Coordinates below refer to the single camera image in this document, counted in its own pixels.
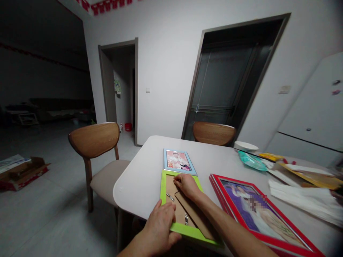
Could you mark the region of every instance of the wooden chair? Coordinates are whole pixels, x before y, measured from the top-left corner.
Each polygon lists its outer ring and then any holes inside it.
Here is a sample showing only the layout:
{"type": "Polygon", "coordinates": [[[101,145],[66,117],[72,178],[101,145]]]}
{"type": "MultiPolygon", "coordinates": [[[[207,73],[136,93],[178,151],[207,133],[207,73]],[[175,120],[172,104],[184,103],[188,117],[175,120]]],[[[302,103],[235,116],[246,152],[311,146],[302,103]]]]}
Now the wooden chair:
{"type": "Polygon", "coordinates": [[[86,167],[86,184],[88,211],[93,211],[93,190],[115,207],[118,217],[118,205],[113,198],[113,187],[117,179],[129,165],[130,161],[119,160],[117,143],[119,126],[115,122],[106,122],[78,128],[68,136],[74,150],[83,157],[86,167]],[[113,149],[115,161],[110,162],[97,174],[92,176],[90,159],[96,158],[113,149]]]}
{"type": "Polygon", "coordinates": [[[234,127],[210,122],[195,122],[193,136],[195,141],[212,145],[227,145],[235,137],[234,127]]]}

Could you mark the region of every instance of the blue photo frame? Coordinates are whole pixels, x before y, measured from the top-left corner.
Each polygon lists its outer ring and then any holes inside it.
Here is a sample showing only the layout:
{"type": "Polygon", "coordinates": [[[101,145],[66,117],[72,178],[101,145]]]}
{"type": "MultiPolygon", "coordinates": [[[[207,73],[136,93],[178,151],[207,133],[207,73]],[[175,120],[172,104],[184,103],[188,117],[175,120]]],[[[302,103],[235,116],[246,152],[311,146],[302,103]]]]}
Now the blue photo frame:
{"type": "Polygon", "coordinates": [[[194,167],[193,167],[193,164],[192,162],[190,161],[190,158],[187,154],[187,152],[185,151],[177,151],[177,150],[172,150],[172,149],[164,149],[163,150],[164,152],[164,169],[165,170],[169,170],[169,171],[175,171],[175,172],[179,172],[179,173],[184,173],[184,174],[190,174],[192,176],[197,176],[198,174],[196,173],[194,167]],[[167,151],[171,151],[171,152],[177,152],[177,153],[184,153],[186,158],[187,158],[187,161],[188,161],[188,164],[189,164],[189,168],[190,170],[183,170],[183,169],[178,169],[178,168],[171,168],[171,167],[168,167],[168,162],[167,162],[167,151]]]}

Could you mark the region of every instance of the glass door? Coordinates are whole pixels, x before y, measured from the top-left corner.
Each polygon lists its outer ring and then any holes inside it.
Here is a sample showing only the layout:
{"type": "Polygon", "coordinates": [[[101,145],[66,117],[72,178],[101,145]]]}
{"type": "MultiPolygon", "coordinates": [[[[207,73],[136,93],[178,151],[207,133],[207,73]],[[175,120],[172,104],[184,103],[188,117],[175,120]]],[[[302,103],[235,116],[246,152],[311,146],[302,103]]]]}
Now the glass door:
{"type": "Polygon", "coordinates": [[[194,141],[192,129],[196,121],[227,123],[229,115],[234,111],[233,103],[253,47],[221,47],[201,53],[184,139],[194,141]]]}

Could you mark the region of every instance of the tiled floor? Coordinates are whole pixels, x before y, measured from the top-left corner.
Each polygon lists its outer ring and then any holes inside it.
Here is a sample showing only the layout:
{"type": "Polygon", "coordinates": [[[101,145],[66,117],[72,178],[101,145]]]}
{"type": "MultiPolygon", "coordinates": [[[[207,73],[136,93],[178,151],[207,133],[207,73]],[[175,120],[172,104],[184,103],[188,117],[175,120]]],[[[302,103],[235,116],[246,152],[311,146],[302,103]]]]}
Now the tiled floor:
{"type": "MultiPolygon", "coordinates": [[[[15,154],[43,157],[49,171],[18,192],[0,192],[0,256],[115,256],[111,205],[94,194],[87,212],[85,167],[68,142],[70,121],[0,130],[0,160],[15,154]]],[[[119,158],[132,160],[140,147],[121,134],[119,158]]],[[[114,150],[92,159],[93,174],[115,160],[114,150]]]]}

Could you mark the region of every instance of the hand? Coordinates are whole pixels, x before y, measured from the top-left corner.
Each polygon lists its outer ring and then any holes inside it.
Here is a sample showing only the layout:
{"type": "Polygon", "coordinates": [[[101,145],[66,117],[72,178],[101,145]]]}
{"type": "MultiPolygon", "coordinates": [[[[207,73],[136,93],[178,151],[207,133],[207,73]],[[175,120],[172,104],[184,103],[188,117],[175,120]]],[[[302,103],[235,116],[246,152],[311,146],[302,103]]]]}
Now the hand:
{"type": "Polygon", "coordinates": [[[161,202],[161,199],[157,202],[144,229],[137,235],[144,247],[140,254],[161,255],[181,239],[179,233],[170,232],[170,226],[175,222],[176,205],[169,202],[161,206],[161,202]]]}
{"type": "Polygon", "coordinates": [[[202,193],[194,178],[189,174],[177,175],[174,177],[174,184],[192,201],[202,193]]]}

